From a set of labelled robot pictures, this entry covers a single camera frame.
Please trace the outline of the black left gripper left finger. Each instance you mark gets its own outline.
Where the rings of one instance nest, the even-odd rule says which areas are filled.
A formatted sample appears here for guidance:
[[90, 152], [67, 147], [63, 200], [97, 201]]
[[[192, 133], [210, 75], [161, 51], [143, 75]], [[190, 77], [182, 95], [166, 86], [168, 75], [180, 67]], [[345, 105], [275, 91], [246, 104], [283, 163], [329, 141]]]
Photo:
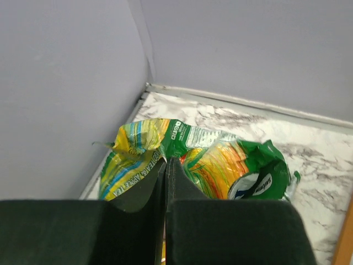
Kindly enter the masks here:
[[1, 201], [1, 263], [160, 264], [165, 167], [109, 202]]

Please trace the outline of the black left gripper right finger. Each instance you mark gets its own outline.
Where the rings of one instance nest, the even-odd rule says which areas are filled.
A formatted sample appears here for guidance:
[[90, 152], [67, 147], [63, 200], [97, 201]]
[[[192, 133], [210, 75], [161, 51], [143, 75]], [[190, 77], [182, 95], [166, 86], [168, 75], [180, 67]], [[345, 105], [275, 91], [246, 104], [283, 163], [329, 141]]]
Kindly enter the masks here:
[[176, 157], [165, 181], [167, 264], [316, 264], [291, 203], [209, 199]]

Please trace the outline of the yellow green striped packet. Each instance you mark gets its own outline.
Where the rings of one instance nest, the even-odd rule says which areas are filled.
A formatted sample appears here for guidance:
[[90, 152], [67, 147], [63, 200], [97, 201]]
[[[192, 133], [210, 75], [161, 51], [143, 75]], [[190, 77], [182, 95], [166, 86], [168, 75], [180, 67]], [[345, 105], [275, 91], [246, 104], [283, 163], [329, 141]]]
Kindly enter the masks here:
[[144, 179], [159, 160], [177, 158], [211, 199], [291, 200], [301, 176], [271, 141], [155, 118], [121, 126], [100, 174], [99, 198], [112, 200]]

